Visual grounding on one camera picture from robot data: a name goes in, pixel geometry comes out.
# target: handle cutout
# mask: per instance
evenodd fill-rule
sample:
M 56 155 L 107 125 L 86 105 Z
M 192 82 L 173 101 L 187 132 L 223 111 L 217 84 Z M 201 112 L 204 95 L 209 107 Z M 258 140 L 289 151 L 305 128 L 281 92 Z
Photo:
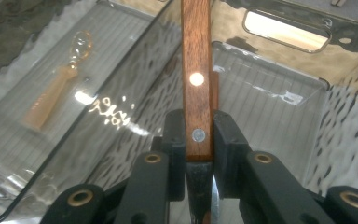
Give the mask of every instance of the handle cutout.
M 321 51 L 331 38 L 329 32 L 324 29 L 290 21 L 257 9 L 245 14 L 242 25 L 251 34 L 308 53 Z

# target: wooden handle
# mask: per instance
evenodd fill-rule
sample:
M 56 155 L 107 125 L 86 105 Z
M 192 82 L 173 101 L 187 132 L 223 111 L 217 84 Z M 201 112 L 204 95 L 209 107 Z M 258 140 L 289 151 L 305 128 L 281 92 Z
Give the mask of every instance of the wooden handle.
M 57 69 L 57 76 L 28 110 L 23 123 L 33 130 L 40 131 L 57 104 L 65 83 L 75 76 L 77 76 L 75 68 L 69 65 L 59 67 Z
M 213 160 L 210 14 L 209 0 L 182 0 L 184 110 L 188 161 Z

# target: brown wooden knife handle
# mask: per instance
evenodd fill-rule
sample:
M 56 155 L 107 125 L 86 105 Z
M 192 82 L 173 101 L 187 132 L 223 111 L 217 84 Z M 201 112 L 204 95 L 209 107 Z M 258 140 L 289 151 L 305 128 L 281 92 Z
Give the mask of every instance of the brown wooden knife handle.
M 188 161 L 213 159 L 210 23 L 210 0 L 182 0 L 184 111 Z M 191 76 L 195 73 L 203 75 L 203 82 L 199 86 L 190 82 Z M 193 135 L 195 130 L 202 130 L 205 133 L 202 141 L 201 132 Z
M 75 76 L 77 76 L 77 69 L 70 65 L 59 67 L 55 79 L 28 110 L 23 119 L 24 125 L 35 131 L 40 131 L 57 104 L 66 82 Z

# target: silver rivet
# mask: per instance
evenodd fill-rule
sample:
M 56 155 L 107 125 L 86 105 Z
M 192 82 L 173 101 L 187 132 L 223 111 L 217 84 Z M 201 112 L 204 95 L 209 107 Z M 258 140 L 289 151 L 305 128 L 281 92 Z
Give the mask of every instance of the silver rivet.
M 205 139 L 205 131 L 202 129 L 195 129 L 192 133 L 192 137 L 195 142 L 203 142 Z

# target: metal rivet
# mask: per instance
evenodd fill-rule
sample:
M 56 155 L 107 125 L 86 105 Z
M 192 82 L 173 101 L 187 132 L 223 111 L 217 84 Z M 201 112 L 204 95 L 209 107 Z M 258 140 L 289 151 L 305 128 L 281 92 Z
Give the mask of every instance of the metal rivet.
M 261 153 L 255 155 L 255 160 L 265 164 L 272 162 L 272 158 L 269 155 Z
M 145 161 L 148 163 L 156 163 L 161 161 L 161 157 L 158 154 L 149 154 L 145 157 Z
M 89 203 L 92 199 L 94 194 L 89 189 L 80 189 L 75 193 L 71 194 L 68 198 L 68 204 L 73 207 L 78 207 Z
M 205 131 L 202 129 L 195 129 L 191 136 L 195 142 L 203 142 L 203 140 L 205 140 Z
M 345 203 L 358 208 L 358 194 L 355 192 L 351 192 L 351 191 L 343 191 L 339 194 L 339 196 L 341 197 L 342 201 L 344 201 Z

